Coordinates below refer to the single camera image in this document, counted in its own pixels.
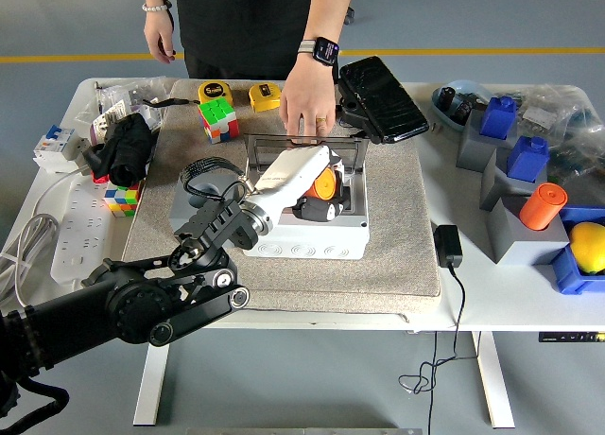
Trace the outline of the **person's left hand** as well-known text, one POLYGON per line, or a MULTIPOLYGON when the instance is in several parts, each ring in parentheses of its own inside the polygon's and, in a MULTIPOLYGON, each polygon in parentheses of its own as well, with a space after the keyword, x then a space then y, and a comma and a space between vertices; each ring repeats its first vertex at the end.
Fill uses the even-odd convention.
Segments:
POLYGON ((279 114, 288 135, 327 136, 336 121, 332 67, 299 54, 285 80, 279 114))

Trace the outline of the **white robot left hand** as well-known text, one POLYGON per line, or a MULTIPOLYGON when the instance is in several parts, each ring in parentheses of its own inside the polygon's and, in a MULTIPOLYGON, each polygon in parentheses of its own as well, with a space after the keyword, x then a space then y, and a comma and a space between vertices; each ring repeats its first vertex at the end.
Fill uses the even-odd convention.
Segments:
POLYGON ((328 222, 345 206, 344 164, 327 146, 281 152, 255 184, 247 204, 275 226, 285 209, 298 219, 328 222))

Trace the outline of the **person's right hand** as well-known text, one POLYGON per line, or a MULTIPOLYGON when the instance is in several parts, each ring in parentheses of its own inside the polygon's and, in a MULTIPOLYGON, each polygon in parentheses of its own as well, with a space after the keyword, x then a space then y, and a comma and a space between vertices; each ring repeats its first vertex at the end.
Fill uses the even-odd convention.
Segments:
POLYGON ((169 64, 175 60, 173 31, 174 22, 167 9, 146 13, 144 35, 149 54, 156 61, 169 64))

